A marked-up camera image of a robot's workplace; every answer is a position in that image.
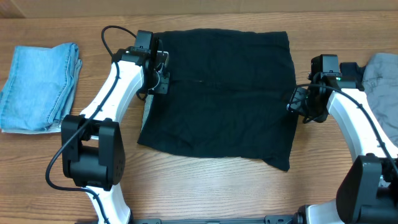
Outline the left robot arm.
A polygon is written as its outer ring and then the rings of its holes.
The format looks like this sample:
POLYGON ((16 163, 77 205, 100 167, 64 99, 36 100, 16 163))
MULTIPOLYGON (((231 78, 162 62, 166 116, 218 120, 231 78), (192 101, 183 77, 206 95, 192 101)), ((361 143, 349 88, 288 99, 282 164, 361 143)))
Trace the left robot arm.
POLYGON ((134 45, 111 54, 109 77, 94 100, 80 115, 63 119, 55 155, 74 190, 90 197, 98 223, 133 222, 120 186, 126 161, 120 124, 134 96, 144 100, 169 88, 169 54, 161 40, 144 30, 133 36, 134 45))

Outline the dark green shorts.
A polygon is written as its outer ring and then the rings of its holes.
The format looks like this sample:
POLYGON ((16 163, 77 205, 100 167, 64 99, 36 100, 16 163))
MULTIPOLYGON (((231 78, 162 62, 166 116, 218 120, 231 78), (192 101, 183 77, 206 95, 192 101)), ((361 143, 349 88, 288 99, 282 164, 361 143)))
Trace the dark green shorts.
POLYGON ((287 171, 298 116, 288 34, 159 32, 170 84, 155 95, 138 143, 189 157, 260 159, 287 171))

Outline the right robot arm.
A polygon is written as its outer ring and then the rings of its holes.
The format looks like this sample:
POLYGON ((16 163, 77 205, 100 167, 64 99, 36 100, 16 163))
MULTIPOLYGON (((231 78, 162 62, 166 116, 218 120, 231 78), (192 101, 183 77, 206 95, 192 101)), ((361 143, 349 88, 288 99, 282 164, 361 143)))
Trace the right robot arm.
POLYGON ((344 76, 331 54, 312 58, 308 79, 295 87, 287 110, 304 123, 334 117, 353 164, 335 199, 300 207, 293 223, 397 223, 397 147, 373 115, 364 87, 344 76))

